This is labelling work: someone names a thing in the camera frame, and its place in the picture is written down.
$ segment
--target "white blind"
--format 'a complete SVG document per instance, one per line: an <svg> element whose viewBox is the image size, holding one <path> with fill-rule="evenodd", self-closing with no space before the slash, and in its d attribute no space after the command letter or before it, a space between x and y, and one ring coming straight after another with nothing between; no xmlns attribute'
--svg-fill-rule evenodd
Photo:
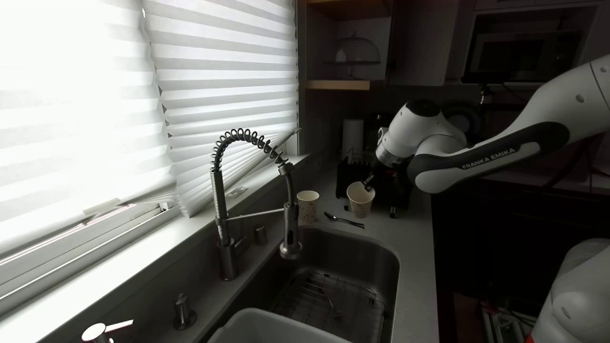
<svg viewBox="0 0 610 343"><path fill-rule="evenodd" d="M0 4L0 256L172 183L137 0Z"/></svg>
<svg viewBox="0 0 610 343"><path fill-rule="evenodd" d="M297 126L297 42L292 0L145 0L170 130L177 202L193 216L212 198L217 137L250 128L271 143ZM233 183L263 155L235 143Z"/></svg>

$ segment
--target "kitchen sink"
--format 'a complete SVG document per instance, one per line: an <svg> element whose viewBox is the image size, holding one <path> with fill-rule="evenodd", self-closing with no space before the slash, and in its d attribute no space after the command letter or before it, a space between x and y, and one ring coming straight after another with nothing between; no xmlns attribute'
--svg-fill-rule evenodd
<svg viewBox="0 0 610 343"><path fill-rule="evenodd" d="M273 254L202 341L248 307L271 311L353 343L389 343L399 259L387 248L317 227L301 231L296 261Z"/></svg>

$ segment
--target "kitchen faucet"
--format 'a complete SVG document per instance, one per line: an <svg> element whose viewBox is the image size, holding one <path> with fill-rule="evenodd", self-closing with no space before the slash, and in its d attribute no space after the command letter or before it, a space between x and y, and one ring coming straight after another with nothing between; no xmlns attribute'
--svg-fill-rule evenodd
<svg viewBox="0 0 610 343"><path fill-rule="evenodd" d="M284 176L286 189L288 189L288 200L284 208L229 217L221 160L227 147L235 141L252 143L254 147L261 149L273 162L278 164L280 176ZM303 244L299 240L299 231L297 231L297 206L294 200L296 197L294 197L294 185L292 185L292 174L290 174L292 164L271 147L271 141L265 141L265 136L259 136L257 132L250 132L244 128L225 132L225 136L221 136L216 141L212 160L214 162L212 162L210 176L212 176L214 204L216 204L216 229L217 229L219 250L221 250L221 278L233 280L236 277L236 257L235 257L236 244L229 229L231 221L284 212L286 227L284 227L284 238L280 242L280 256L284 259L297 259Z"/></svg>

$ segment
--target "sink basin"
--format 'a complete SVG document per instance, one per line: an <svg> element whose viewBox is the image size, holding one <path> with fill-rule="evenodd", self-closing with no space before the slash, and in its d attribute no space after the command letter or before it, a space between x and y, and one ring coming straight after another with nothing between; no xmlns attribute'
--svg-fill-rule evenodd
<svg viewBox="0 0 610 343"><path fill-rule="evenodd" d="M301 238L301 257L273 254L204 341L235 313L256 307L353 343L389 343L399 259L372 240L317 227Z"/></svg>
<svg viewBox="0 0 610 343"><path fill-rule="evenodd" d="M338 336L296 322L292 318L259 311L242 309L227 326L216 330L210 343L349 343Z"/></svg>

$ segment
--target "cup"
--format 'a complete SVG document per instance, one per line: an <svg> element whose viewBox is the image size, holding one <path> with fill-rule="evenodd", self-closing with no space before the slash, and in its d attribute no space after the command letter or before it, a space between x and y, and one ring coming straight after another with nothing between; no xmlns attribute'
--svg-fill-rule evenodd
<svg viewBox="0 0 610 343"><path fill-rule="evenodd" d="M318 219L318 200L320 200L320 193L317 191L297 193L301 225L311 225Z"/></svg>
<svg viewBox="0 0 610 343"><path fill-rule="evenodd" d="M366 217L374 198L376 198L376 191L374 189L366 189L362 181L355 181L347 187L347 200L349 200L349 212L355 217Z"/></svg>

